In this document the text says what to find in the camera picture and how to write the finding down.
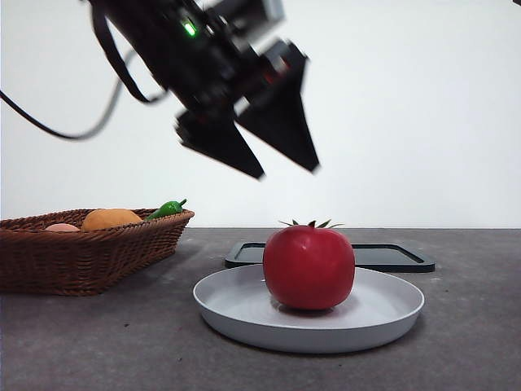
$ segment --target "green chili pepper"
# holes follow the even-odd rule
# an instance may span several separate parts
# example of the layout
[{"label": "green chili pepper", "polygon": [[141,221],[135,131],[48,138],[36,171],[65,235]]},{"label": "green chili pepper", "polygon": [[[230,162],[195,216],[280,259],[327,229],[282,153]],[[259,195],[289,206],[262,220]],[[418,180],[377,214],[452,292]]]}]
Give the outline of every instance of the green chili pepper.
[{"label": "green chili pepper", "polygon": [[185,204],[186,199],[181,202],[177,201],[169,201],[165,204],[162,204],[159,209],[157,209],[153,214],[145,218],[145,221],[152,220],[153,218],[159,218],[164,216],[170,216],[171,214],[176,214],[182,212],[182,206]]}]

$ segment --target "gray tabletop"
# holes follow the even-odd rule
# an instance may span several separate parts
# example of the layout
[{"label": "gray tabletop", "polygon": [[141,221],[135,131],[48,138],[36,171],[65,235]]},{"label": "gray tabletop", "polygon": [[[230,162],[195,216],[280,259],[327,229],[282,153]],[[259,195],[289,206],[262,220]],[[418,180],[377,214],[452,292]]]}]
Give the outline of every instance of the gray tabletop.
[{"label": "gray tabletop", "polygon": [[413,329],[358,353],[284,354],[210,329],[191,290],[270,229],[187,229],[177,252],[96,297],[1,297],[3,391],[521,389],[521,231],[342,230],[436,261]]}]

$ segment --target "white wall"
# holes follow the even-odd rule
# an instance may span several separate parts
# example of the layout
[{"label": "white wall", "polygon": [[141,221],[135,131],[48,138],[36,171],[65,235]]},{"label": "white wall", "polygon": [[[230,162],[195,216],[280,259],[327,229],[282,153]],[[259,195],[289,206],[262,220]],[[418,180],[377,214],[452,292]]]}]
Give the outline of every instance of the white wall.
[{"label": "white wall", "polygon": [[[191,226],[327,219],[363,227],[521,227],[521,7],[510,0],[286,0],[311,59],[303,89],[322,168],[243,132],[258,182],[181,147],[174,98],[124,93],[107,129],[71,143],[2,104],[2,218],[189,199]],[[115,74],[74,0],[2,1],[2,89],[78,132]],[[120,47],[127,47],[124,42]],[[136,61],[131,71],[155,90]]]}]

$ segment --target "woven basket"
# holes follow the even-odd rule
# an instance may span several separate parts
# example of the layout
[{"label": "woven basket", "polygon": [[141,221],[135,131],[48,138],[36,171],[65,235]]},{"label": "woven basket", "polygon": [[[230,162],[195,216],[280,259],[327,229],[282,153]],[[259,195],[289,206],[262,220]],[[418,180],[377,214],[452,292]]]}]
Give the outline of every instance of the woven basket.
[{"label": "woven basket", "polygon": [[[0,292],[91,296],[175,252],[194,213],[86,232],[44,231],[51,224],[81,226],[93,209],[0,221]],[[155,209],[135,209],[141,218]]]}]

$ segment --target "round plate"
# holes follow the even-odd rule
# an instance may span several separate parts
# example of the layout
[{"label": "round plate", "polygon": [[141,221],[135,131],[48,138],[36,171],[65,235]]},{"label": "round plate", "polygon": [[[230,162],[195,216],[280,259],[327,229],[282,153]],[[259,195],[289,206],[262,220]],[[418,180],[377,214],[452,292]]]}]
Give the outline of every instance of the round plate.
[{"label": "round plate", "polygon": [[425,301],[413,284],[357,267],[349,297],[328,310],[290,309],[271,297],[262,265],[223,270],[194,287],[204,320],[249,345],[294,353],[343,353],[403,336]]}]

